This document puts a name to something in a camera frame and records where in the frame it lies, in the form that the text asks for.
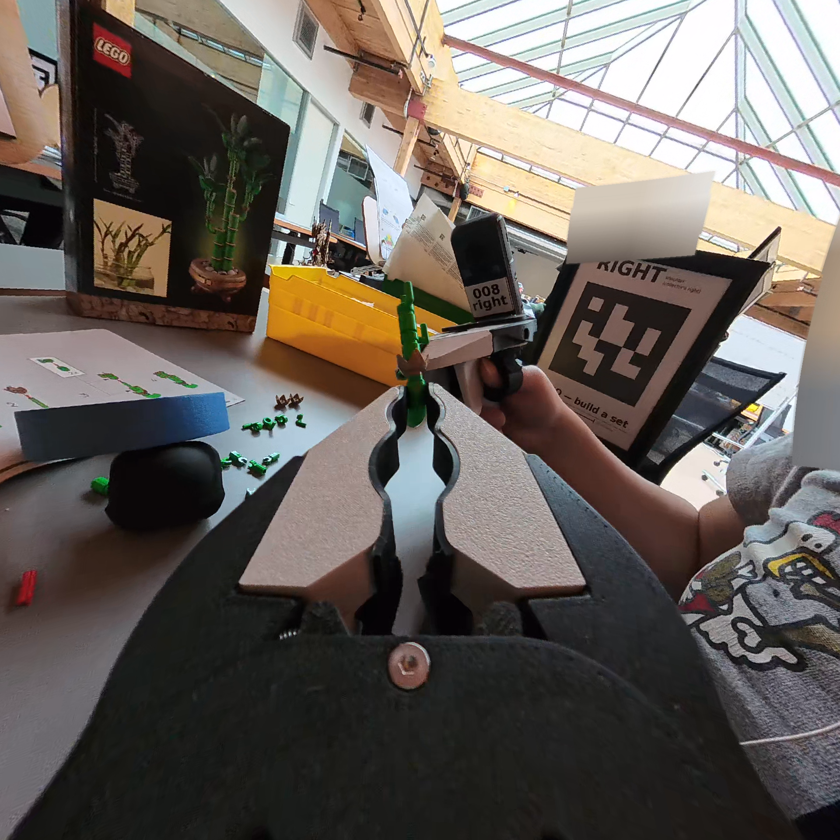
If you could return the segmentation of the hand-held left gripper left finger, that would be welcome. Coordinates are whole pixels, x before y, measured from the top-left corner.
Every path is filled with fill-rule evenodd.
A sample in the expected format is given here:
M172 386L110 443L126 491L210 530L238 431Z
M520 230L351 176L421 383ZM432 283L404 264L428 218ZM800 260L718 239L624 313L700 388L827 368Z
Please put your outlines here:
M351 629L392 632L403 589L392 504L405 389L395 387L313 446L239 579L250 594L329 602Z

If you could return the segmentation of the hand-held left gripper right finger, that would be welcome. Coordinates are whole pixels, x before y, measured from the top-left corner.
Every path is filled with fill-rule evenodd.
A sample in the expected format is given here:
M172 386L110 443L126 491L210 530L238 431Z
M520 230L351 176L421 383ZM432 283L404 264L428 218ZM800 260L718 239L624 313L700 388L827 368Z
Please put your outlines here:
M441 385L427 394L434 551L418 586L433 634L470 634L486 609L580 595L585 578L523 450Z

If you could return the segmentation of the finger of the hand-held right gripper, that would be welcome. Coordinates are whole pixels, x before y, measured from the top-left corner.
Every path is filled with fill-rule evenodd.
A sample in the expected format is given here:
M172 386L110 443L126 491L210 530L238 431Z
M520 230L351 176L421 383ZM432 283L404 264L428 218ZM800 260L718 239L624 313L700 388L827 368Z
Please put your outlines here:
M494 351L492 331L469 329L462 332L441 332L432 336L420 350L419 372L437 371L457 364L491 356Z

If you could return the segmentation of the green lego bamboo stalk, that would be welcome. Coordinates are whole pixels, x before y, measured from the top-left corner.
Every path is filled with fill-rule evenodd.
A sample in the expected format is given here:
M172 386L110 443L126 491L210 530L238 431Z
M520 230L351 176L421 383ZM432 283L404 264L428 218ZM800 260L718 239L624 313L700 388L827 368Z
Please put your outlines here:
M405 381L407 396L406 421L409 427L418 427L426 417L427 362L423 356L429 338L427 325L417 324L413 284L403 283L402 296L396 308L402 351L398 357L397 378Z

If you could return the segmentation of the person's right forearm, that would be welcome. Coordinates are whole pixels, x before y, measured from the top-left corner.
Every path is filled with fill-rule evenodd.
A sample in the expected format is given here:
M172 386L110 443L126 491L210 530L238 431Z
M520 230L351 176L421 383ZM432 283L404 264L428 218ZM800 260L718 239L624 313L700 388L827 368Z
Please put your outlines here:
M702 568L741 544L746 526L728 497L695 508L626 467L572 413L531 431L522 447L618 531L675 598Z

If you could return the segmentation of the pile of green lego pieces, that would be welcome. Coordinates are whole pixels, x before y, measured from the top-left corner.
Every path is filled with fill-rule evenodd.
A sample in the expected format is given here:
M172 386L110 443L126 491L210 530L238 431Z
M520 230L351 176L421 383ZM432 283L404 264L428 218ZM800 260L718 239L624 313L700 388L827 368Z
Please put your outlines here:
M244 443L239 448L222 452L219 464L222 469L241 469L255 478L262 478L289 455L290 450L284 448L284 444L291 439L290 430L305 429L307 425L307 419L301 412L267 415L257 421L243 423Z

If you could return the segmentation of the lego instruction booklet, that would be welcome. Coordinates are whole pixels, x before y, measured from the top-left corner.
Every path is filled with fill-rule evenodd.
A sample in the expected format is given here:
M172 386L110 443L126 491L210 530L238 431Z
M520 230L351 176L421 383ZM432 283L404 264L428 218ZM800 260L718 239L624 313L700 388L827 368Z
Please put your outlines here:
M245 400L104 329L3 335L1 357L2 481L62 461L24 457L16 412L211 392L225 395L227 409Z

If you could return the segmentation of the black lego box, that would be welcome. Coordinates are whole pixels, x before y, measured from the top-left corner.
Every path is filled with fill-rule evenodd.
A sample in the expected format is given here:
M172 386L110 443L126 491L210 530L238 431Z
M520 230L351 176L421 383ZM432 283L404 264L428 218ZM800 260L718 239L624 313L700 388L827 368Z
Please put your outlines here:
M58 2L66 297L252 333L288 126L97 2Z

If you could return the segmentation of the person's right hand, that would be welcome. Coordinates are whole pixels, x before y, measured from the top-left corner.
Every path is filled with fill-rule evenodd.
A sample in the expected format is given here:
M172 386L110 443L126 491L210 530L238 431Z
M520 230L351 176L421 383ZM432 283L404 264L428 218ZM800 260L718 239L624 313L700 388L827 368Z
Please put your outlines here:
M543 459L557 448L574 420L547 375L533 365L522 368L517 391L499 403L483 399L479 415L525 452Z

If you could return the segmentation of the dark green flat plate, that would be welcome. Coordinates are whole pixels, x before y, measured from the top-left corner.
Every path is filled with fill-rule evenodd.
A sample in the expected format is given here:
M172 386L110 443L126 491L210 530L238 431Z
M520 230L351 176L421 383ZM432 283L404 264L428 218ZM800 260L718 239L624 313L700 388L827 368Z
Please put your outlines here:
M406 283L402 280L391 280L388 277L384 277L382 279L381 290L398 301L401 301L404 296L405 285ZM421 308L426 312L431 312L454 324L461 325L474 322L472 315L467 310L418 287L413 287L413 303L415 308Z

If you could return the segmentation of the white folded paper sheets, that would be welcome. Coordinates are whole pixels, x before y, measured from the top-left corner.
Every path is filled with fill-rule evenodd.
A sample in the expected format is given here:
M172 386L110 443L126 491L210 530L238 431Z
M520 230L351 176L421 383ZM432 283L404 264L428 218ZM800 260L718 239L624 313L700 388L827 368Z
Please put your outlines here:
M455 225L427 195L418 198L385 262L390 280L410 281L415 290L469 311L452 248Z

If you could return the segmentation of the black framed marker sign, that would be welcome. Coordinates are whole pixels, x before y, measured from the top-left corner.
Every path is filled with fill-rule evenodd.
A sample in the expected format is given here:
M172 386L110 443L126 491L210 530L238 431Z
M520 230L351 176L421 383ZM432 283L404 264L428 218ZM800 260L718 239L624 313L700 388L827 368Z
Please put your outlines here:
M732 321L772 280L781 233L746 257L565 261L531 363L626 466L646 469Z

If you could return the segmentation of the yellow plastic bin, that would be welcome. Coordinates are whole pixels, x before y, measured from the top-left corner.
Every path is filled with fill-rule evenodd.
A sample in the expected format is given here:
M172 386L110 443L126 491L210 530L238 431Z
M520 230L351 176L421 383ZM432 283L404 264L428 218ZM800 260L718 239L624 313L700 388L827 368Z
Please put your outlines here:
M402 352L396 308L384 291L327 269L272 266L267 337L387 386Z

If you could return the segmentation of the black rounded case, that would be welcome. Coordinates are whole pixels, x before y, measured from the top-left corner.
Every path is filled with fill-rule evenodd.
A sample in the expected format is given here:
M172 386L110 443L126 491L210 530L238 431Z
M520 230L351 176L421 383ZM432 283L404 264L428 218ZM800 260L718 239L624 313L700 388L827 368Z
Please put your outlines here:
M155 531L210 518L224 501L216 449L200 441L132 450L111 463L106 516L130 531Z

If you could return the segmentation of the white document stand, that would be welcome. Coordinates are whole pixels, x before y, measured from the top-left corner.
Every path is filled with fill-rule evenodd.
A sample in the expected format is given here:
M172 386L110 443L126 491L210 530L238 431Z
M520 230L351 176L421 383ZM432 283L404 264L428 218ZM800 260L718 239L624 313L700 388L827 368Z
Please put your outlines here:
M365 153L373 173L375 192L375 197L367 196L362 204L365 243L372 261L383 266L413 212L413 201L404 178L369 145L365 146Z
M1 163L59 180L60 112L57 87L42 101L18 4L1 2Z

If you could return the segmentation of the black mesh chair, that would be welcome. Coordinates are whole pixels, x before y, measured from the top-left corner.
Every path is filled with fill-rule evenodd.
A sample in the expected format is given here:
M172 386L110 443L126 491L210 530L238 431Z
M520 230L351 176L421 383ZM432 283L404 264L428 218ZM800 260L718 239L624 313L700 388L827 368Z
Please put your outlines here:
M635 472L660 485L691 449L720 432L784 378L784 372L761 371L710 358Z

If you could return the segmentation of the grey printed shirt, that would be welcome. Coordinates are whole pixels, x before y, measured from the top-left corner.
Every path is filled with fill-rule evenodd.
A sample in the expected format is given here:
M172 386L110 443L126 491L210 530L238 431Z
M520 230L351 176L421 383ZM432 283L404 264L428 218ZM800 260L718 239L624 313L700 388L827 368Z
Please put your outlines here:
M839 475L793 464L793 435L742 450L741 544L679 609L731 728L805 838L839 837Z

